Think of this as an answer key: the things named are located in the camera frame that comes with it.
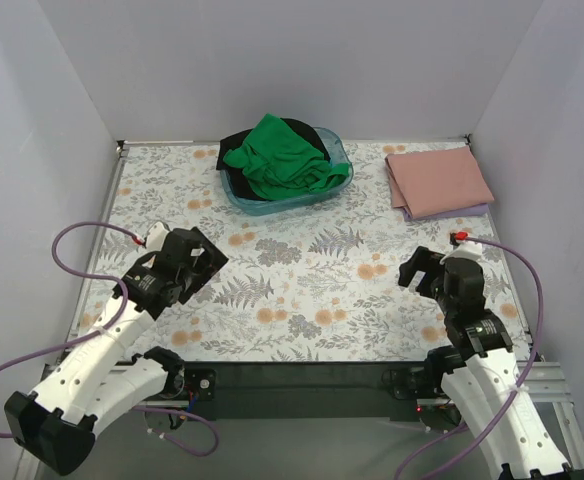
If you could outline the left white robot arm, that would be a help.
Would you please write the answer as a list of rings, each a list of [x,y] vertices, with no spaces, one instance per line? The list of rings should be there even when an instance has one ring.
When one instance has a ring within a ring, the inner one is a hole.
[[[154,347],[124,373],[112,368],[159,316],[184,305],[228,258],[198,229],[148,232],[146,253],[113,289],[101,314],[65,359],[29,393],[16,392],[4,406],[15,442],[57,474],[75,471],[98,436],[149,397],[198,395],[198,380],[174,352]]]

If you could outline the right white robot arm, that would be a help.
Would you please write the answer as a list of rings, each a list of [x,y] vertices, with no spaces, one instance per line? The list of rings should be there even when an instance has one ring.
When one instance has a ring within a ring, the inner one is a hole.
[[[513,342],[486,306],[482,242],[461,241],[448,254],[419,246],[399,268],[401,287],[436,301],[451,344],[429,352],[426,389],[458,409],[495,479],[584,479],[556,446],[524,384]]]

